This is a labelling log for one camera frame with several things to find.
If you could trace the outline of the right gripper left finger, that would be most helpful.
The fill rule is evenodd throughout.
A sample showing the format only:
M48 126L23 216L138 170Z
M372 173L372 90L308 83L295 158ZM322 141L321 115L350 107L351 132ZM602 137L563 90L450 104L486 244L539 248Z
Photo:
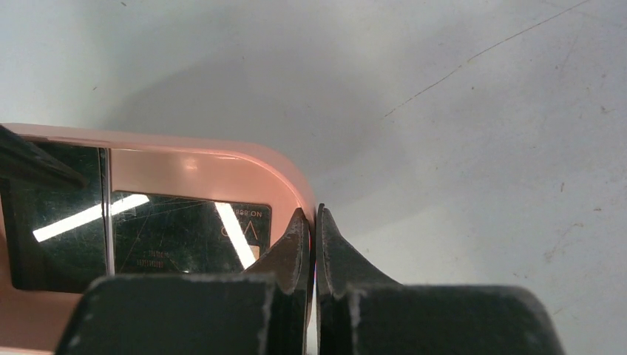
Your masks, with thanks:
M311 314L310 224L236 274L127 274L94 281L57 354L304 354Z

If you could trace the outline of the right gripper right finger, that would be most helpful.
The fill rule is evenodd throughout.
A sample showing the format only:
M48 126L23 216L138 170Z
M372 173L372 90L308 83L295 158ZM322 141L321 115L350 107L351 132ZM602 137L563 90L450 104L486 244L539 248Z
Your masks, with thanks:
M562 354L543 304L510 285L403 285L316 216L320 354Z

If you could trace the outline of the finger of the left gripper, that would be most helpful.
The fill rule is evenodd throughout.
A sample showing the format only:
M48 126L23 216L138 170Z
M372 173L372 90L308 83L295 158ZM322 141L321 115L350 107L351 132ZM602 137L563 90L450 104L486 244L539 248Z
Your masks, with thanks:
M88 185L83 175L3 125L1 178L49 189L83 189Z

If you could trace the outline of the pink oval tray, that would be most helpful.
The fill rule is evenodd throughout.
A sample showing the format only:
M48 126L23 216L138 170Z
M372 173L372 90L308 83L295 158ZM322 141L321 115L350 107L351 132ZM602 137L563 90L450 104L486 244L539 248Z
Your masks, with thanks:
M49 189L1 178L3 351L57 354L77 304L102 277L241 273L283 236L296 209L311 244L313 192L264 146L2 125L88 180Z

